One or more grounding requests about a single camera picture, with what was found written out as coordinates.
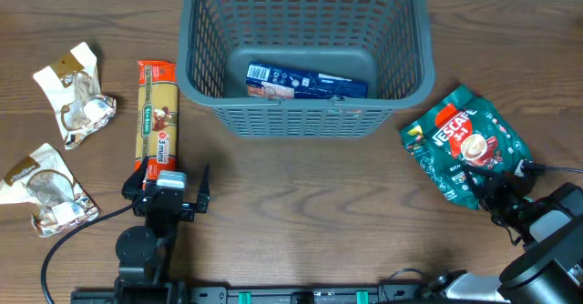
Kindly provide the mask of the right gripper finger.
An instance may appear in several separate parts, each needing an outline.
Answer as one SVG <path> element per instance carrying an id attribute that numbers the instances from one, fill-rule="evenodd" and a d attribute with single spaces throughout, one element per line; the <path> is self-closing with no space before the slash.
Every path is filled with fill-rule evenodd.
<path id="1" fill-rule="evenodd" d="M 462 171 L 467 185 L 480 204 L 491 204 L 506 183 L 504 174 L 488 169 L 464 165 Z"/>
<path id="2" fill-rule="evenodd" d="M 517 177 L 536 179 L 545 171 L 545 166 L 533 161 L 522 159 L 519 161 L 514 175 Z"/>

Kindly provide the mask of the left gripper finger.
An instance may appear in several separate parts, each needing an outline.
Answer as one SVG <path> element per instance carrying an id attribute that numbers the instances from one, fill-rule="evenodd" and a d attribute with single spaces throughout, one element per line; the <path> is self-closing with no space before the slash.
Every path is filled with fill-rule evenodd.
<path id="1" fill-rule="evenodd" d="M 196 212 L 206 213 L 210 202 L 210 185 L 209 185 L 210 166 L 206 165 L 199 184 L 197 194 Z"/>
<path id="2" fill-rule="evenodd" d="M 136 171 L 124 183 L 121 194 L 126 200 L 138 200 L 143 195 L 143 182 L 148 172 L 148 157 L 144 157 Z"/>

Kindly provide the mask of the green Nescafe coffee bag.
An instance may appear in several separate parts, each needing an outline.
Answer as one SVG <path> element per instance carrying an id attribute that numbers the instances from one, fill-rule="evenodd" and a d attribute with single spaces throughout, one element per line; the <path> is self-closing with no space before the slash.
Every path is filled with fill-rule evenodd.
<path id="1" fill-rule="evenodd" d="M 529 147 L 487 99 L 461 85 L 400 130 L 405 150 L 445 199 L 478 209 L 463 167 L 513 172 L 530 160 Z"/>

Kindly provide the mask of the blue food box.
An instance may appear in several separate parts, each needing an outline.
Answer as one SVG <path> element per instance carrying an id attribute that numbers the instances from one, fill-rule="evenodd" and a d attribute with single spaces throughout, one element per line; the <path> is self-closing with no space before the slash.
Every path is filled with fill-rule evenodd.
<path id="1" fill-rule="evenodd" d="M 268 99 L 367 98 L 368 84 L 339 76 L 259 62 L 248 65 L 249 96 Z"/>

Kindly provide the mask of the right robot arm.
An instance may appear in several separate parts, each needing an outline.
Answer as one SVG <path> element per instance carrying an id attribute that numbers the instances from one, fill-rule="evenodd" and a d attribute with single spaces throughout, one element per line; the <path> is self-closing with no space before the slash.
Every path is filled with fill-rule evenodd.
<path id="1" fill-rule="evenodd" d="M 582 301 L 582 187 L 565 183 L 534 201 L 537 176 L 558 171 L 529 161 L 512 173 L 465 166 L 468 186 L 491 221 L 516 233 L 524 254 L 496 277 L 465 270 L 444 274 L 416 291 L 419 298 L 475 303 L 580 303 Z"/>

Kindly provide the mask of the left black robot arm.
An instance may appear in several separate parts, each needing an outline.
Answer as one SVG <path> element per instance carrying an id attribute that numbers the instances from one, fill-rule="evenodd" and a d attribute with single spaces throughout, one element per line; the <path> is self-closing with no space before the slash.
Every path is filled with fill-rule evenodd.
<path id="1" fill-rule="evenodd" d="M 119 260 L 115 283 L 116 303 L 189 303 L 185 283 L 169 276 L 179 223 L 191 222 L 207 212 L 210 201 L 209 172 L 205 167 L 195 202 L 184 200 L 186 175 L 160 172 L 147 180 L 148 161 L 143 160 L 122 187 L 122 196 L 131 201 L 131 210 L 145 221 L 126 229 L 118 237 Z"/>

